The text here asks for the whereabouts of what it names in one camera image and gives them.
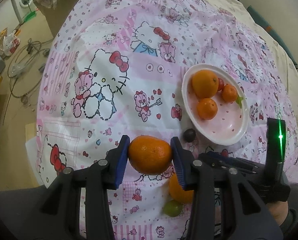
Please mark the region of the right hand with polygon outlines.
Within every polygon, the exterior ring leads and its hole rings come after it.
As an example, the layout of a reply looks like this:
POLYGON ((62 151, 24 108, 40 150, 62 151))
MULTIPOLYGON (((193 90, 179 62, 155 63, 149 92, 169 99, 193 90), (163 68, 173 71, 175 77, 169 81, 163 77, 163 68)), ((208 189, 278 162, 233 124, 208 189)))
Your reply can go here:
POLYGON ((283 222, 286 220, 286 217, 288 216, 289 213, 289 206, 288 202, 272 202, 272 203, 267 203, 266 204, 269 212, 275 219, 276 223, 281 226, 283 222))

